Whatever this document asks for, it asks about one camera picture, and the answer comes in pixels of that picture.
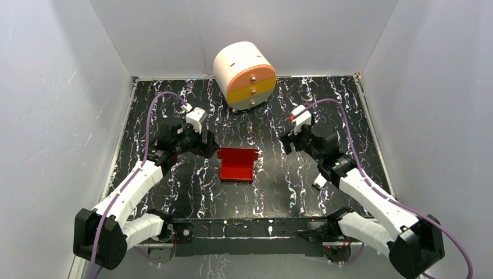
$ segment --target open red box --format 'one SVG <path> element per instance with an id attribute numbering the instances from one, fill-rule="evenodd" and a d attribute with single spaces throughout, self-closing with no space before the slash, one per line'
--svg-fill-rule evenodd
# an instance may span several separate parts
<path id="1" fill-rule="evenodd" d="M 219 148 L 217 158 L 222 160 L 219 179 L 229 182 L 253 182 L 253 167 L 259 159 L 259 150 L 252 148 Z"/>

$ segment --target robotic arm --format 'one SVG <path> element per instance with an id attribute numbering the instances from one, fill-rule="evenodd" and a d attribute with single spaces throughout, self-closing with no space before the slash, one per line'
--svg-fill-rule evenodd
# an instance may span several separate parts
<path id="1" fill-rule="evenodd" d="M 108 208 L 108 218 L 103 224 L 96 255 L 96 264 L 106 269 L 116 268 L 127 250 L 148 238 L 171 237 L 169 214 L 152 209 L 133 221 L 127 219 L 144 195 L 176 164 L 179 154 L 191 152 L 210 158 L 216 153 L 219 146 L 214 140 L 214 133 L 205 128 L 206 117 L 203 109 L 195 108 L 187 113 L 185 121 L 168 118 L 167 123 L 160 126 L 162 135 L 149 147 L 147 161 L 143 165 L 142 161 L 138 161 L 122 183 L 92 210 L 79 211 L 74 229 L 75 255 L 91 259 L 97 225 Z M 131 181 L 123 191 L 128 180 Z"/>
<path id="2" fill-rule="evenodd" d="M 304 106 L 299 106 L 292 111 L 292 115 L 304 109 Z M 316 126 L 308 111 L 292 123 L 294 127 L 281 137 L 281 143 L 287 154 L 292 152 L 293 145 L 296 151 L 304 151 L 317 161 L 320 174 L 313 185 L 321 189 L 330 181 L 355 198 L 378 221 L 366 219 L 350 208 L 342 208 L 330 214 L 326 224 L 317 230 L 304 231 L 300 236 L 318 234 L 320 237 L 356 238 L 386 255 L 394 268 L 408 279 L 418 277 L 445 256 L 441 231 L 391 204 L 388 200 L 393 197 L 372 180 L 369 187 L 356 168 L 355 161 L 341 153 L 336 133 L 319 135 L 317 131 L 312 131 L 316 130 Z M 372 188 L 382 193 L 385 199 Z M 438 222 L 433 216 L 428 217 Z"/>

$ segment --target cable connector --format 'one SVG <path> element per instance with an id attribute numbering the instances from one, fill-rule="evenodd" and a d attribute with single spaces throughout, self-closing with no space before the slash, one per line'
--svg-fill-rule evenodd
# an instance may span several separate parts
<path id="1" fill-rule="evenodd" d="M 191 112 L 191 111 L 192 111 L 192 109 L 193 109 L 192 105 L 190 105 L 189 103 L 187 103 L 187 105 L 186 105 L 186 106 L 185 106 L 185 105 L 183 105 L 183 106 L 181 106 L 181 107 L 182 107 L 183 109 L 185 109 L 187 112 Z"/>

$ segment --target black marble table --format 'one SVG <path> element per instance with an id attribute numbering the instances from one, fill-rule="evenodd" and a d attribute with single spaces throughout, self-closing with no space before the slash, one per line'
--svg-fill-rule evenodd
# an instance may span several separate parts
<path id="1" fill-rule="evenodd" d="M 332 185 L 327 184 L 321 191 L 311 186 L 318 172 L 308 155 L 287 156 L 281 149 L 279 136 L 290 128 L 290 111 L 327 97 L 342 102 L 362 166 L 388 191 L 352 76 L 278 78 L 267 102 L 238 113 L 232 113 L 214 80 L 138 81 L 110 191 L 142 158 L 148 106 L 160 91 L 176 92 L 193 106 L 205 109 L 209 113 L 207 127 L 215 131 L 220 146 L 257 148 L 259 160 L 253 183 L 222 183 L 216 155 L 209 160 L 190 153 L 181 155 L 167 176 L 138 204 L 132 219 L 152 208 L 171 213 L 173 218 L 312 217 L 325 216 L 341 206 L 367 215 L 357 201 Z M 337 108 L 324 104 L 312 109 L 312 113 L 319 128 L 335 127 L 343 151 L 348 152 L 348 139 Z M 170 116 L 184 117 L 184 113 L 178 100 L 166 97 L 153 108 L 151 139 L 159 124 Z"/>

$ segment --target gray wall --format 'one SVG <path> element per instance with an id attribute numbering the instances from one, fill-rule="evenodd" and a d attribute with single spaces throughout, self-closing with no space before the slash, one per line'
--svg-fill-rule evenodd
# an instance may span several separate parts
<path id="1" fill-rule="evenodd" d="M 87 0 L 0 1 L 0 73 L 0 277 L 66 278 L 131 77 Z"/>
<path id="2" fill-rule="evenodd" d="M 406 1 L 363 72 L 370 114 L 398 198 L 434 214 L 492 278 L 493 2 Z M 450 241 L 438 278 L 465 278 Z"/>
<path id="3" fill-rule="evenodd" d="M 385 256 L 366 248 L 360 259 L 343 268 L 305 255 L 207 255 L 174 257 L 159 270 L 132 249 L 121 265 L 102 270 L 98 279 L 144 278 L 143 274 L 146 279 L 402 279 Z"/>
<path id="4" fill-rule="evenodd" d="M 252 41 L 279 76 L 362 71 L 398 0 L 91 0 L 132 76 L 212 74 Z"/>

